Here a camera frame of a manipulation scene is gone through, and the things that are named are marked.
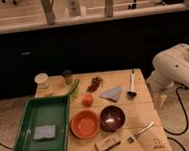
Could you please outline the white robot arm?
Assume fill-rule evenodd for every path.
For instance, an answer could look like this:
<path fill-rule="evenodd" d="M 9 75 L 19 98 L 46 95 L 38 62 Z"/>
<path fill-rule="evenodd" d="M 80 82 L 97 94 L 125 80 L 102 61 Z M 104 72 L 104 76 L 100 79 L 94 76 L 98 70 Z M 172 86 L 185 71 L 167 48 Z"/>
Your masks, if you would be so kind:
<path fill-rule="evenodd" d="M 189 45 L 172 46 L 156 54 L 152 60 L 154 70 L 146 83 L 151 92 L 154 108 L 160 109 L 167 99 L 163 91 L 178 82 L 189 87 Z"/>

